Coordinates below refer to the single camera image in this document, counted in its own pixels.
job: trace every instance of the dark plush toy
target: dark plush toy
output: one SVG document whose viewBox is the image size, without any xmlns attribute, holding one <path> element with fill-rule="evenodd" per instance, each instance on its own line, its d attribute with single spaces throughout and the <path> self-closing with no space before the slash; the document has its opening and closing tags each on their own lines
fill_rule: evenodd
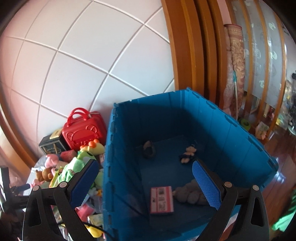
<svg viewBox="0 0 296 241">
<path fill-rule="evenodd" d="M 189 146 L 186 148 L 186 152 L 179 156 L 181 163 L 188 163 L 193 160 L 196 149 L 194 146 Z"/>
<path fill-rule="evenodd" d="M 143 156 L 146 159 L 153 158 L 156 154 L 155 146 L 152 141 L 147 141 L 143 145 Z"/>
</svg>

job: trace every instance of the gray plush toy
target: gray plush toy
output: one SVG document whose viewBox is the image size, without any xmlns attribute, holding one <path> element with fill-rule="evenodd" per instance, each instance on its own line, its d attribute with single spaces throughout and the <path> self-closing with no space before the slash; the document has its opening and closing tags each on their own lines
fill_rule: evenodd
<svg viewBox="0 0 296 241">
<path fill-rule="evenodd" d="M 173 191 L 173 196 L 179 202 L 188 202 L 190 204 L 197 205 L 209 205 L 195 179 L 181 188 L 176 188 L 176 190 Z"/>
</svg>

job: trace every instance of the blue plastic storage bin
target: blue plastic storage bin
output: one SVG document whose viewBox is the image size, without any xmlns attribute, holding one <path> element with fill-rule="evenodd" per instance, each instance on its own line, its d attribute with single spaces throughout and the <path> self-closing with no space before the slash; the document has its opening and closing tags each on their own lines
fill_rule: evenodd
<svg viewBox="0 0 296 241">
<path fill-rule="evenodd" d="M 179 155 L 194 144 L 197 156 L 223 181 L 263 189 L 278 169 L 276 160 L 237 121 L 186 89 L 114 105 L 104 163 L 104 228 L 118 241 L 188 240 L 199 235 L 216 210 L 179 203 L 174 214 L 149 214 L 150 188 L 184 186 L 194 177 L 192 162 Z M 153 159 L 142 146 L 151 140 Z"/>
</svg>

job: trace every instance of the toy package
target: toy package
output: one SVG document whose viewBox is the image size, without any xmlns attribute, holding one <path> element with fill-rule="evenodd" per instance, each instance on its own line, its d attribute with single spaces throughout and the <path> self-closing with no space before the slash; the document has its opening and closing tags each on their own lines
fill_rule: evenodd
<svg viewBox="0 0 296 241">
<path fill-rule="evenodd" d="M 150 191 L 150 214 L 174 212 L 172 187 L 155 187 Z"/>
</svg>

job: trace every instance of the brown teddy bear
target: brown teddy bear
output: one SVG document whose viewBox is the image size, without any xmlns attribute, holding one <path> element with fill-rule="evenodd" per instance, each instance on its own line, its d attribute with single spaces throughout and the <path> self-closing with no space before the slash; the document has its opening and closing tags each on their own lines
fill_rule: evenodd
<svg viewBox="0 0 296 241">
<path fill-rule="evenodd" d="M 43 171 L 36 170 L 36 179 L 39 182 L 42 182 L 42 181 L 50 182 L 53 178 L 54 178 L 54 176 L 52 175 L 52 168 L 51 167 L 45 168 Z"/>
<path fill-rule="evenodd" d="M 194 157 L 196 149 L 193 145 L 186 148 L 186 152 L 179 156 L 181 163 L 188 163 Z"/>
</svg>

